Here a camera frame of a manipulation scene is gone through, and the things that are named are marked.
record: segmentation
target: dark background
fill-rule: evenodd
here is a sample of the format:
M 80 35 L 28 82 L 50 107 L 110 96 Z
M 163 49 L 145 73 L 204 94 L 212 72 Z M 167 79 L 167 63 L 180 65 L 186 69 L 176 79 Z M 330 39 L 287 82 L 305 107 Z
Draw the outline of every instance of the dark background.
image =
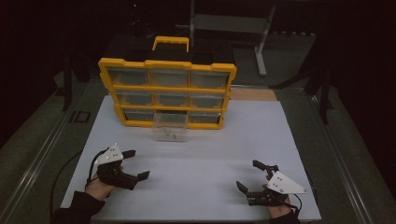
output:
M 189 24 L 187 0 L 0 2 L 0 146 L 56 91 L 66 52 L 87 81 L 115 33 L 172 35 Z M 204 13 L 265 16 L 261 1 L 196 1 Z M 285 1 L 271 32 L 318 35 L 302 70 L 330 64 L 332 85 L 396 195 L 396 7 L 392 1 Z

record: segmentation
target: gray floor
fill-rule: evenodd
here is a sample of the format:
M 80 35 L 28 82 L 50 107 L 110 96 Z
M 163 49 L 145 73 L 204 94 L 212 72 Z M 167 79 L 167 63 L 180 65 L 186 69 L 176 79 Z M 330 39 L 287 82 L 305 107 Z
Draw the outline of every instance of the gray floor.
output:
M 296 75 L 314 40 L 314 36 L 270 35 L 263 54 L 267 77 L 258 75 L 253 49 L 235 48 L 238 72 L 233 84 L 266 89 Z M 396 223 L 396 203 L 336 89 L 331 89 L 332 109 L 328 110 L 329 124 L 324 125 L 316 97 L 302 92 L 305 82 L 275 93 L 317 194 L 322 215 L 317 223 Z M 83 149 L 106 94 L 98 77 L 92 77 L 90 83 L 75 81 L 69 110 L 62 111 L 62 97 L 51 96 L 3 146 L 0 223 L 48 223 L 55 176 Z M 90 112 L 91 117 L 86 123 L 74 122 L 74 111 Z M 54 208 L 63 199 L 77 161 L 66 166 L 57 182 Z

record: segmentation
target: black cable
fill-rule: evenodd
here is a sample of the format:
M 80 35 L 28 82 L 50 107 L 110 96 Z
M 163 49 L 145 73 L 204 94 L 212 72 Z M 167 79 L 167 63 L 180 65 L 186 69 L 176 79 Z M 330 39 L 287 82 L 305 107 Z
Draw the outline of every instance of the black cable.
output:
M 300 214 L 301 209 L 303 209 L 303 202 L 301 202 L 301 199 L 299 196 L 297 196 L 297 194 L 294 194 L 294 196 L 298 199 L 298 201 L 300 201 L 300 208 L 296 209 L 296 216 L 298 216 Z
M 61 175 L 62 171 L 64 170 L 64 168 L 70 163 L 70 161 L 72 161 L 76 156 L 78 156 L 79 154 L 81 154 L 82 150 L 79 151 L 78 153 L 76 153 L 73 157 L 71 157 L 61 168 L 61 170 L 58 172 L 58 174 L 56 175 L 53 183 L 52 183 L 52 188 L 50 190 L 50 196 L 49 196 L 49 222 L 52 221 L 52 205 L 53 205 L 53 193 L 55 191 L 55 186 L 56 186 L 56 182 L 58 181 L 59 176 Z
M 102 155 L 103 153 L 105 153 L 107 150 L 108 150 L 108 148 L 105 149 L 105 150 L 100 151 L 98 154 L 96 154 L 95 157 L 93 157 L 93 160 L 91 162 L 91 167 L 90 167 L 90 173 L 88 174 L 87 183 L 85 184 L 85 188 L 87 188 L 87 186 L 93 181 L 93 180 L 91 180 L 91 178 L 92 178 L 92 170 L 93 170 L 93 165 L 95 164 L 96 159 L 98 159 L 98 157 L 100 155 Z

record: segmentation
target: small white object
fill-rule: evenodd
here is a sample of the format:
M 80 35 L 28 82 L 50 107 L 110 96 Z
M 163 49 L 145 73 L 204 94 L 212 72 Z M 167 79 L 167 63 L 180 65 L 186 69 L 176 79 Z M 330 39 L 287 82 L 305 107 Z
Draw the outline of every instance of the small white object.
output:
M 110 163 L 113 161 L 121 161 L 123 159 L 122 152 L 120 151 L 117 143 L 110 147 L 105 153 L 100 155 L 98 159 L 95 161 L 96 165 L 101 165 L 105 163 Z
M 307 193 L 308 191 L 288 178 L 287 176 L 283 175 L 279 171 L 276 171 L 273 177 L 267 184 L 267 188 L 274 190 L 278 193 L 282 194 L 294 194 L 294 193 Z

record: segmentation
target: yellow organizer box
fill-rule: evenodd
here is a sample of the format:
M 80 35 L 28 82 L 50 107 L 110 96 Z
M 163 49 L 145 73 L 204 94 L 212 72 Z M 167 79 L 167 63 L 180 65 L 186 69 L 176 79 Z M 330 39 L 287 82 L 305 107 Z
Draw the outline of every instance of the yellow organizer box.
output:
M 99 61 L 101 79 L 113 98 L 116 115 L 123 125 L 153 127 L 154 115 L 165 112 L 187 116 L 187 128 L 190 129 L 222 127 L 230 99 L 230 85 L 236 74 L 234 63 L 224 63 L 224 60 L 200 63 L 197 58 L 216 56 L 205 51 L 192 52 L 188 38 L 172 36 L 157 36 L 152 49 L 147 52 L 128 49 L 126 44 L 127 54 L 144 55 L 128 61 L 120 44 L 130 43 L 127 38 L 113 39 L 109 53 Z M 170 50 L 172 46 L 158 51 L 159 45 L 186 45 L 186 51 L 180 54 L 176 50 L 174 53 Z M 173 53 L 176 57 L 171 57 L 172 60 L 179 57 L 180 61 L 168 60 Z

